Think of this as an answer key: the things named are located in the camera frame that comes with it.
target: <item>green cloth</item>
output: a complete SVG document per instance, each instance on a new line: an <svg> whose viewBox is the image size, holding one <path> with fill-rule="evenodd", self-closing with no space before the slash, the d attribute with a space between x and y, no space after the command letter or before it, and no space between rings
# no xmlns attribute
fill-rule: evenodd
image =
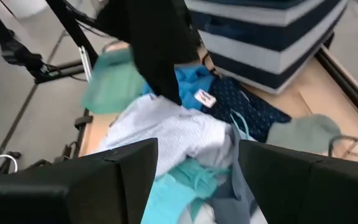
<svg viewBox="0 0 358 224"><path fill-rule="evenodd" d="M94 114L120 113L142 94L144 85L129 48L105 52L93 68L82 104Z"/></svg>
<svg viewBox="0 0 358 224"><path fill-rule="evenodd" d="M274 123L267 136L267 144L297 151L327 152L333 137L341 135L339 126L321 114L292 119L289 123Z"/></svg>

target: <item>wooden table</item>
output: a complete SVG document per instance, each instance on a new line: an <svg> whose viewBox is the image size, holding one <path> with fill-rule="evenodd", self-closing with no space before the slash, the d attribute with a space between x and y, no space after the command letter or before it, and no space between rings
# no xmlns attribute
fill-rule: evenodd
<svg viewBox="0 0 358 224"><path fill-rule="evenodd" d="M357 108L315 58L310 60L280 95L270 95L249 86L245 88L294 118L324 114L337 122L343 134L358 137ZM98 147L109 125L117 116L118 114L94 115L93 122L86 125L81 156L92 153ZM334 156L342 157L347 146L347 143L344 143L337 147ZM358 160L358 157L348 156L346 159Z"/></svg>

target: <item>white cable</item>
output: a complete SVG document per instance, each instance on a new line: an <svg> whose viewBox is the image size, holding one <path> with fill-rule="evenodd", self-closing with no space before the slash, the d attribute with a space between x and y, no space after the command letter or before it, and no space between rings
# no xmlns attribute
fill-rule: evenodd
<svg viewBox="0 0 358 224"><path fill-rule="evenodd" d="M15 172L17 172L17 162L16 162L15 158L13 158L13 157L10 156L10 155L0 155L0 158L2 158L2 157L6 157L6 158L12 159L12 160L13 160L13 163L15 164Z"/></svg>

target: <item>teal cloth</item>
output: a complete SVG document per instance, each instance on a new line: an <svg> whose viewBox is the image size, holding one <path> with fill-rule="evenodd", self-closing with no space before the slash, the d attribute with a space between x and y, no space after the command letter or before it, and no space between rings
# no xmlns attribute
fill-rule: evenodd
<svg viewBox="0 0 358 224"><path fill-rule="evenodd" d="M204 203L215 192L218 187L217 174L227 174L229 169L206 169L203 168L196 160L187 159L169 174L172 175L179 183L193 189L197 199L191 203L190 216L194 221Z"/></svg>
<svg viewBox="0 0 358 224"><path fill-rule="evenodd" d="M289 123L274 123L268 132L266 143L319 154L327 152L330 140L339 135L341 129L332 119L313 114L292 119Z"/></svg>
<svg viewBox="0 0 358 224"><path fill-rule="evenodd" d="M144 85L130 49L105 52L93 68L82 104L94 114L120 113L142 94Z"/></svg>
<svg viewBox="0 0 358 224"><path fill-rule="evenodd" d="M193 189L164 174L153 183L142 224L177 224L185 207L195 198Z"/></svg>

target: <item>clothing pile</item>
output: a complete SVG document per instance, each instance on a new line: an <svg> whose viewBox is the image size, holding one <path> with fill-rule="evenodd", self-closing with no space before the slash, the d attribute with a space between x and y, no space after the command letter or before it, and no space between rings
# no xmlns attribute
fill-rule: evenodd
<svg viewBox="0 0 358 224"><path fill-rule="evenodd" d="M239 141L321 153L340 135L329 118L292 119L204 66L175 69L183 106L145 86L109 127L95 152L158 139L155 180L142 219L149 223L266 223L242 174Z"/></svg>

